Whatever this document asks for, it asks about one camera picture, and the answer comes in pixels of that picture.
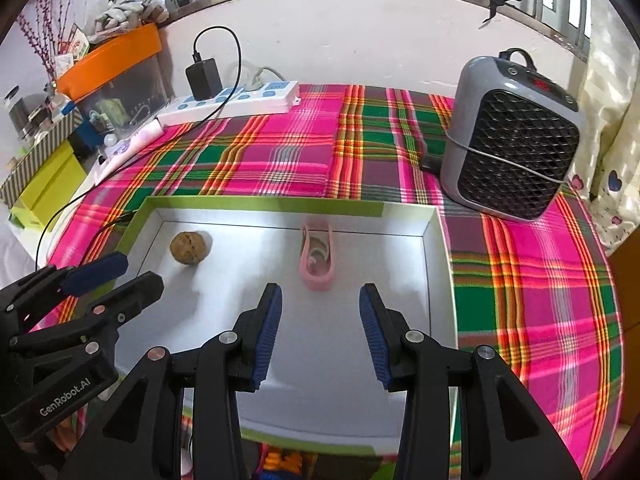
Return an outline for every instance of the black power adapter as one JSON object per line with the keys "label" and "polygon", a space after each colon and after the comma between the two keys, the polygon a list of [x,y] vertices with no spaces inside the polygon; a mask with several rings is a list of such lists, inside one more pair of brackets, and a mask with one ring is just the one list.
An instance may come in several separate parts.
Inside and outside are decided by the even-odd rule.
{"label": "black power adapter", "polygon": [[222,81],[216,60],[212,57],[204,61],[197,52],[193,53],[193,64],[184,71],[196,101],[206,101],[222,91]]}

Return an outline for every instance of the curtain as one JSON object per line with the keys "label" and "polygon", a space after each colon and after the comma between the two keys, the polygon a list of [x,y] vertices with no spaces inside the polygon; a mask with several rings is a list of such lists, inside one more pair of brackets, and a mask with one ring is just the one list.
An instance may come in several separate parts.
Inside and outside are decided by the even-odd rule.
{"label": "curtain", "polygon": [[587,118],[569,175],[611,254],[640,224],[640,52],[608,0],[591,0],[578,100]]}

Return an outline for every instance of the plaid tablecloth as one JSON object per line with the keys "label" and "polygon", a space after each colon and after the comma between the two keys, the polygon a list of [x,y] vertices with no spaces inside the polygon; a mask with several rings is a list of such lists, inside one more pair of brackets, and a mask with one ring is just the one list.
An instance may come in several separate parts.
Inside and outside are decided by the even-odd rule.
{"label": "plaid tablecloth", "polygon": [[[277,194],[436,205],[454,271],[460,347],[494,346],[585,477],[618,419],[622,349],[611,276],[581,202],[566,190],[533,223],[463,208],[419,171],[422,136],[444,150],[452,99],[364,86],[303,86],[289,114],[212,121],[89,194],[50,261],[78,264],[94,233],[151,194]],[[156,145],[185,131],[169,128]],[[110,232],[98,236],[88,258]],[[71,318],[61,304],[44,323]],[[450,473],[460,471],[459,435]]]}

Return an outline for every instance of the blue heart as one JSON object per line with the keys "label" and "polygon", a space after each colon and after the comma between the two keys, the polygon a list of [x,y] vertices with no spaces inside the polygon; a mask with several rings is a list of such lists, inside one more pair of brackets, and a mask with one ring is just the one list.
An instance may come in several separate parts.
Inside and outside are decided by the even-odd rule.
{"label": "blue heart", "polygon": [[609,173],[609,189],[612,191],[620,191],[622,189],[622,181],[618,178],[615,170]]}

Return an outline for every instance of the orange storage box lid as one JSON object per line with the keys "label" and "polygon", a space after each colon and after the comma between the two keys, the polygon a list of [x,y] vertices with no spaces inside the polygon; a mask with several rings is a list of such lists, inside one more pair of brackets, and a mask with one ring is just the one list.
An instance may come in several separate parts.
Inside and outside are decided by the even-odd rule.
{"label": "orange storage box lid", "polygon": [[73,65],[58,79],[58,92],[78,102],[161,50],[155,23],[135,28],[113,38]]}

